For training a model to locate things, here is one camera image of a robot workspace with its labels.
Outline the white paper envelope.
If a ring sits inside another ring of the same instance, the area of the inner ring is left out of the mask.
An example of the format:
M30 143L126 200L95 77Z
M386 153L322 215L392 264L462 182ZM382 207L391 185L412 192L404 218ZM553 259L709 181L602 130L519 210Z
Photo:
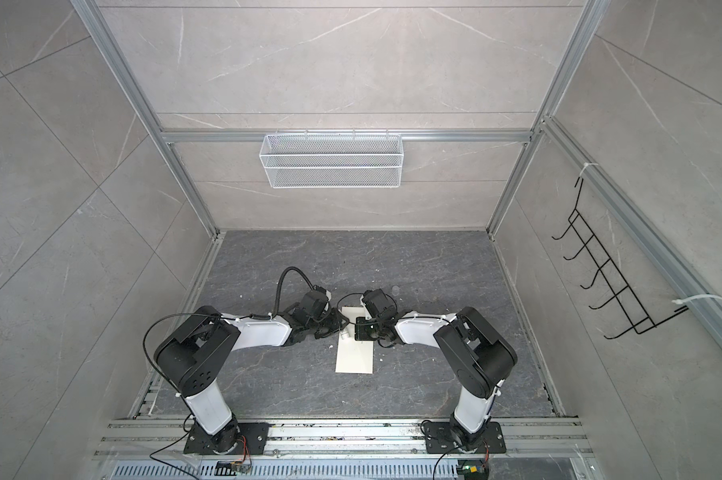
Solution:
M372 374L373 373L373 342L355 339L358 330L357 319L370 320L364 307L342 307L340 312L350 321L339 333L336 373Z

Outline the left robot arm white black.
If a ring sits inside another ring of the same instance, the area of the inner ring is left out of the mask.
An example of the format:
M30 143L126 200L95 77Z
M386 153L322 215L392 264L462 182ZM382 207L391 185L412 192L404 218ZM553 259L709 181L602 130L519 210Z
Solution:
M309 334L330 336L348 324L330 304L329 292L320 287L268 315L233 316L202 306L159 344L151 360L189 408L195 436L208 441L215 452L227 453L240 435L217 382L229 356L250 348L291 346Z

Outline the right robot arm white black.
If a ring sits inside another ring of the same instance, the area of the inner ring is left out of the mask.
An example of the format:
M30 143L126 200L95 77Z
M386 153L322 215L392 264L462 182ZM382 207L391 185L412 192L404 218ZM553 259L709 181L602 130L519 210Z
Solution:
M461 391L448 429L430 437L462 452L488 444L493 405L518 362L510 343L473 307L443 315L404 312L381 289L365 291L360 303L366 314L354 321L358 338L383 348L437 348L459 381Z

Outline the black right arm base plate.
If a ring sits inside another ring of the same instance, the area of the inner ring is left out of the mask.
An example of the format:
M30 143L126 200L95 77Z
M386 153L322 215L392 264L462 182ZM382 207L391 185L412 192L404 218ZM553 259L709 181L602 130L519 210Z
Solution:
M419 424L429 454L447 452L505 454L507 447L501 426L486 422L477 432L469 433L456 421L423 420Z

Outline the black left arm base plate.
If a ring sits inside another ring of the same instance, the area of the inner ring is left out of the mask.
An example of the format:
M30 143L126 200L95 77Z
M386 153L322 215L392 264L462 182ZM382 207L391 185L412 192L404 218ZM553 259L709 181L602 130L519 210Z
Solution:
M270 424L265 422L244 422L226 426L214 435L194 425L183 448L184 454L198 455L243 455L244 447L252 455L265 451Z

